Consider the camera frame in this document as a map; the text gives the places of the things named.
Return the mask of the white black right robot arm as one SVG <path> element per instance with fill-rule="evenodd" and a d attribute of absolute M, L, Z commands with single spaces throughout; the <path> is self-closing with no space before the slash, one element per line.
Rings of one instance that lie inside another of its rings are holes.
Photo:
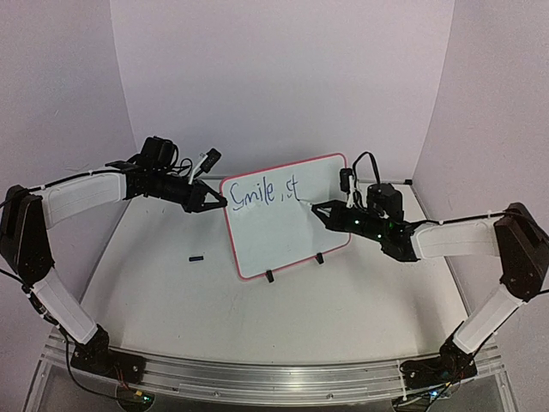
<path fill-rule="evenodd" d="M 456 327 L 433 359 L 415 362 L 414 370 L 455 373 L 468 367 L 481 346 L 528 302 L 545 293 L 548 234 L 523 203 L 496 212 L 449 220 L 407 221 L 401 193 L 392 185 L 372 185 L 362 201 L 357 190 L 348 199 L 311 205 L 323 226 L 379 245 L 381 252 L 403 264 L 445 260 L 452 269 L 486 271 L 484 281 L 455 274 L 469 297 L 468 316 Z"/>

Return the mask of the pink framed whiteboard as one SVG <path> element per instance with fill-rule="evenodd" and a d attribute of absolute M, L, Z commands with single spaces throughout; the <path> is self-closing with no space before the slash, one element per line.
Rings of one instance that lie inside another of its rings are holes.
<path fill-rule="evenodd" d="M 339 171 L 347 166 L 341 153 L 326 154 L 225 178 L 220 193 L 238 277 L 247 281 L 266 270 L 341 249 L 348 233 L 331 232 L 315 217 L 314 203 L 343 200 Z"/>

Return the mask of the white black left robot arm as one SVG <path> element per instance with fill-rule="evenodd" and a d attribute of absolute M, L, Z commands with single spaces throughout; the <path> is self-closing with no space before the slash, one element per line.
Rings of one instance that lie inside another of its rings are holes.
<path fill-rule="evenodd" d="M 14 185 L 1 203 L 1 256 L 31 305 L 79 349 L 84 367 L 106 375 L 122 366 L 110 348 L 108 332 L 82 308 L 64 286 L 52 255 L 49 231 L 90 209 L 135 197 L 153 197 L 180 205 L 186 213 L 223 209 L 227 200 L 200 177 L 220 160 L 212 148 L 187 175 L 178 165 L 178 147 L 150 136 L 140 153 L 101 169 L 33 188 Z"/>

